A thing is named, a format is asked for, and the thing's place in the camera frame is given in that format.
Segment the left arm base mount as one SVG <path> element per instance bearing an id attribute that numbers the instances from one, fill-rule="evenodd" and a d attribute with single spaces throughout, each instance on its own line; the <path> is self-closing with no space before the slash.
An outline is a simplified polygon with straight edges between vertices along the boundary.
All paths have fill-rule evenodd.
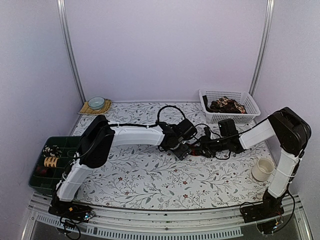
<path id="1" fill-rule="evenodd" d="M 72 201 L 62 201 L 57 196 L 52 198 L 48 213 L 59 217 L 64 231 L 73 229 L 81 235 L 79 224 L 88 223 L 90 219 L 96 216 L 94 210 L 87 205 L 73 203 Z"/>

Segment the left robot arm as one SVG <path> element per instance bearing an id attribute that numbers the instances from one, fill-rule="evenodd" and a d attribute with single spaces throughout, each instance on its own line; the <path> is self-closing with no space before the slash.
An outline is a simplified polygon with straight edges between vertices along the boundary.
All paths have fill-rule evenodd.
<path id="1" fill-rule="evenodd" d="M 150 145 L 171 151 L 179 160 L 191 153 L 187 141 L 197 134 L 196 127 L 186 118 L 178 124 L 157 121 L 153 125 L 136 123 L 109 123 L 103 115 L 97 116 L 80 137 L 75 153 L 70 157 L 52 201 L 63 216 L 74 213 L 71 203 L 81 184 L 94 169 L 102 167 L 112 147 Z"/>

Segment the red black striped tie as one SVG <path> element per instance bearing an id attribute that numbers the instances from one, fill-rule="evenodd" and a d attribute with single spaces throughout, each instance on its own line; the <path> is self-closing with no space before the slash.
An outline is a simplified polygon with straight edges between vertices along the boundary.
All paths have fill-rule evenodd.
<path id="1" fill-rule="evenodd" d="M 200 148 L 199 148 L 198 146 L 196 146 L 196 145 L 191 145 L 191 144 L 189 144 L 189 143 L 187 144 L 187 146 L 188 146 L 189 149 L 190 149 L 190 155 L 195 156 L 195 157 L 201 155 L 201 150 L 200 150 Z"/>

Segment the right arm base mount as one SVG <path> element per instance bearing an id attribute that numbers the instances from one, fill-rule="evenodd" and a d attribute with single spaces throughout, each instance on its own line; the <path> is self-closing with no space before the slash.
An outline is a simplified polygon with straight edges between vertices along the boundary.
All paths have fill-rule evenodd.
<path id="1" fill-rule="evenodd" d="M 291 214 L 287 221 L 284 220 L 284 208 L 282 205 L 283 198 L 288 195 L 293 201 L 293 207 Z M 258 231 L 264 235 L 273 235 L 283 228 L 285 228 L 291 221 L 296 208 L 296 201 L 294 196 L 287 190 L 284 195 L 279 198 L 274 198 L 266 191 L 262 198 L 262 203 L 254 204 L 252 202 L 243 202 L 239 211 L 245 223 L 251 223 L 268 218 L 274 218 L 273 220 L 261 222 L 256 225 Z"/>

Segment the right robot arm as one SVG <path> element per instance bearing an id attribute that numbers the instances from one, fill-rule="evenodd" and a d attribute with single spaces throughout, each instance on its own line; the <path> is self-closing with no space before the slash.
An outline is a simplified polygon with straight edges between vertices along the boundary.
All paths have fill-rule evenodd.
<path id="1" fill-rule="evenodd" d="M 191 148 L 198 155 L 210 158 L 214 156 L 214 152 L 220 151 L 240 154 L 269 138 L 276 137 L 280 146 L 280 158 L 267 192 L 278 199 L 286 193 L 295 177 L 311 134 L 309 124 L 291 108 L 284 107 L 249 130 L 216 139 L 202 136 L 191 144 Z"/>

